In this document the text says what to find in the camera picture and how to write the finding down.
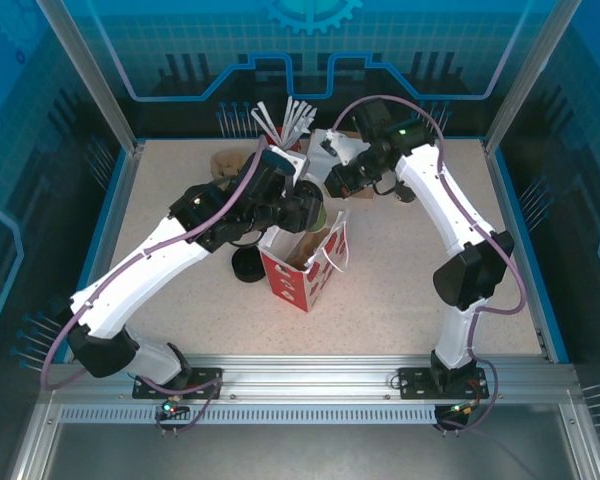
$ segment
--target enclosure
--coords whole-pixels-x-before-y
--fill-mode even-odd
[[[500,395],[478,434],[442,438],[437,403],[392,388],[429,365],[445,259],[393,196],[348,201],[349,270],[310,313],[238,282],[229,245],[138,310],[140,333],[224,371],[177,440],[125,373],[40,392],[49,320],[214,153],[255,150],[252,107],[281,119],[290,95],[326,129],[375,94],[440,124],[450,172],[515,242],[528,307],[481,318]],[[492,303],[518,295],[507,273]],[[78,369],[65,342],[52,379]],[[538,478],[600,479],[600,0],[0,1],[0,478],[526,478],[507,449]]]

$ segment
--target speckled countertop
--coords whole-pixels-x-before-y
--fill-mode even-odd
[[[211,180],[219,150],[255,148],[255,140],[146,142],[114,263],[155,228],[191,185]],[[504,227],[477,140],[449,140],[447,165],[479,212]],[[350,270],[334,275],[310,313],[275,297],[266,281],[244,284],[231,269],[234,248],[181,273],[130,321],[139,333],[176,343],[185,353],[427,354],[442,324],[433,272],[446,261],[443,242],[419,202],[350,199]],[[514,306],[511,274],[491,305]],[[483,353],[539,353],[527,308],[513,317],[483,315],[476,337]]]

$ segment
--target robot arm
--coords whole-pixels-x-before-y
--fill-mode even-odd
[[[489,232],[508,255],[513,251],[513,240],[506,231],[493,231],[443,168],[445,179],[471,214],[473,224],[462,216],[439,179],[438,147],[425,125],[418,120],[394,120],[382,100],[362,104],[353,118],[362,140],[370,146],[357,154],[347,137],[327,132],[322,146],[338,156],[341,164],[333,167],[325,186],[332,197],[346,198],[380,181],[387,171],[395,171],[397,181],[413,190],[440,232],[449,261],[433,274],[434,286],[446,307],[431,371],[438,389],[444,391],[457,372],[475,366],[467,348],[471,320],[476,309],[493,295],[506,268],[473,227]]]
[[[69,333],[69,345],[77,359],[95,377],[126,370],[168,389],[186,387],[190,367],[177,347],[140,337],[125,326],[127,321],[171,279],[224,243],[269,227],[291,232],[311,227],[318,219],[322,194],[318,186],[299,180],[306,166],[304,156],[287,154],[277,147],[265,150],[246,189],[217,223],[195,238],[147,253],[150,247],[190,232],[211,218],[236,190],[249,163],[226,190],[214,183],[189,188],[138,248],[71,297],[74,314],[85,305],[88,308]],[[126,270],[119,269],[138,255],[140,259]],[[106,289],[90,304],[88,299],[104,283]]]

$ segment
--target gear logo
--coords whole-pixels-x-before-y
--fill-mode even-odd
[[[34,0],[0,0],[0,30],[19,50],[26,49],[38,30]]]
[[[353,9],[362,7],[361,0],[266,0],[270,20],[278,20],[281,28],[291,27],[293,33],[340,28],[342,19],[353,18]]]

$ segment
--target paper bag handle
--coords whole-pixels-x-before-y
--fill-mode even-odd
[[[338,230],[342,229],[343,235],[345,235],[344,229],[345,229],[346,225],[347,225],[347,222],[345,220],[344,222],[342,222],[342,225],[340,227],[338,227],[335,231],[337,232]],[[327,259],[327,262],[329,262],[331,264],[331,266],[333,268],[335,268],[336,270],[338,270],[340,273],[344,273],[349,268],[349,242],[347,242],[346,236],[343,236],[343,238],[344,238],[344,250],[345,250],[344,267],[339,267],[338,265],[336,265],[336,262],[331,260],[331,257],[329,257],[329,254],[327,253],[326,245],[324,247],[322,247],[322,253],[324,253],[324,256]]]

